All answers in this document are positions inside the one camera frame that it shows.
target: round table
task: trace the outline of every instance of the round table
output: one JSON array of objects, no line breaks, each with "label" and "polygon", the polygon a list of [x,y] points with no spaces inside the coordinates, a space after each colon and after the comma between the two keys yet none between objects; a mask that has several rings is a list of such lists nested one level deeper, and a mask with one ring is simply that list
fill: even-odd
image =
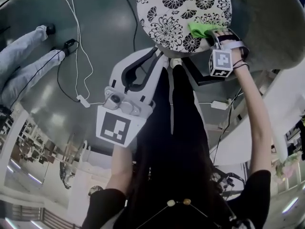
[{"label": "round table", "polygon": [[231,0],[137,0],[140,24],[168,57],[186,57],[209,49],[206,39],[194,38],[190,22],[228,27]]}]

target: white cable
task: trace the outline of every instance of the white cable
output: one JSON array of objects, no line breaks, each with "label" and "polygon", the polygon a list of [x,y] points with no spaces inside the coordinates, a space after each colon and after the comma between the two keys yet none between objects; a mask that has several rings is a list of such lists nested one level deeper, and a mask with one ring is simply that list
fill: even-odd
[{"label": "white cable", "polygon": [[[92,104],[104,104],[105,102],[103,102],[103,103],[92,103]],[[92,105],[92,104],[90,104],[90,105]]]},{"label": "white cable", "polygon": [[[80,28],[79,21],[78,21],[78,19],[77,19],[77,17],[76,17],[75,6],[74,6],[74,0],[71,0],[71,1],[72,1],[73,9],[72,9],[71,5],[69,4],[68,0],[66,0],[66,2],[67,2],[67,4],[68,4],[68,6],[69,6],[69,8],[70,8],[70,10],[71,10],[71,12],[72,12],[74,18],[75,18],[76,24],[77,24],[77,41],[78,41],[79,44],[80,44],[81,50],[82,50],[83,53],[86,55],[86,57],[87,57],[87,59],[88,59],[88,62],[89,62],[89,64],[90,64],[90,67],[91,67],[91,69],[92,69],[91,73],[84,79],[84,85],[85,85],[85,87],[86,87],[86,89],[87,89],[87,91],[88,91],[88,97],[85,98],[85,100],[87,100],[87,99],[89,98],[89,96],[90,96],[90,91],[89,91],[89,89],[88,89],[88,87],[87,87],[86,80],[93,74],[94,69],[93,69],[93,66],[92,66],[92,64],[91,64],[91,61],[90,61],[90,59],[89,59],[88,54],[85,52],[85,50],[84,50],[83,47],[82,47],[82,43],[81,43],[81,28]],[[76,89],[76,88],[77,88],[77,81],[78,81],[78,65],[77,65],[77,58],[78,58],[78,49],[76,50],[76,59],[75,59],[75,61],[76,61],[76,84],[75,84],[75,92],[76,92],[76,94],[78,95],[78,92],[77,92],[77,89]]]},{"label": "white cable", "polygon": [[[209,105],[212,105],[212,103],[199,103],[199,104],[209,104]],[[170,105],[173,105],[173,104],[170,103]]]}]

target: green cloth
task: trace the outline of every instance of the green cloth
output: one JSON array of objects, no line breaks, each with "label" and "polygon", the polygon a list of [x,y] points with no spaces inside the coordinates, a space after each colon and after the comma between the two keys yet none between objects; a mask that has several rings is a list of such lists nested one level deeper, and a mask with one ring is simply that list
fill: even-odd
[{"label": "green cloth", "polygon": [[194,38],[209,38],[208,35],[205,34],[208,30],[225,28],[224,26],[220,25],[211,25],[211,24],[201,24],[197,22],[191,22],[188,24],[188,28],[191,31],[191,34]]}]

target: power adapter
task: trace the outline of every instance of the power adapter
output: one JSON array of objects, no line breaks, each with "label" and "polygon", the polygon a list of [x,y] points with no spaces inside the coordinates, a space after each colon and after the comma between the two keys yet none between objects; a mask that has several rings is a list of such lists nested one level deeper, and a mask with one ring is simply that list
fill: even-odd
[{"label": "power adapter", "polygon": [[63,45],[63,48],[70,48],[71,46],[73,46],[75,44],[75,42],[76,42],[75,39],[70,39],[65,42],[65,44]]},{"label": "power adapter", "polygon": [[211,104],[211,107],[214,109],[226,110],[229,107],[229,104],[219,102],[219,101],[213,101]]}]

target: ceiling light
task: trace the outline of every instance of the ceiling light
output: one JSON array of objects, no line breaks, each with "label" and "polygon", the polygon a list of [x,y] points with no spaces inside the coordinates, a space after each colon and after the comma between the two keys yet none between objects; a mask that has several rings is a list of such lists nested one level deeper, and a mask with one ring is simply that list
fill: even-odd
[{"label": "ceiling light", "polygon": [[31,178],[33,178],[35,181],[39,182],[40,184],[42,184],[41,181],[39,181],[37,178],[33,177],[30,173],[28,174]]},{"label": "ceiling light", "polygon": [[17,166],[19,169],[21,169],[21,167],[14,160],[12,160],[12,159],[10,159],[10,160],[15,166]]},{"label": "ceiling light", "polygon": [[43,229],[40,225],[38,225],[35,221],[31,220],[31,223],[33,223],[36,227],[38,227],[39,229]]},{"label": "ceiling light", "polygon": [[283,210],[283,214],[286,213],[288,210],[290,210],[290,208],[296,203],[296,201],[298,200],[299,198],[296,197],[294,198],[294,200],[292,200],[288,205],[287,207]]},{"label": "ceiling light", "polygon": [[13,169],[8,166],[8,169],[10,170],[11,173],[14,173]]},{"label": "ceiling light", "polygon": [[18,229],[12,222],[10,219],[5,218],[6,222],[13,228],[13,229]]}]

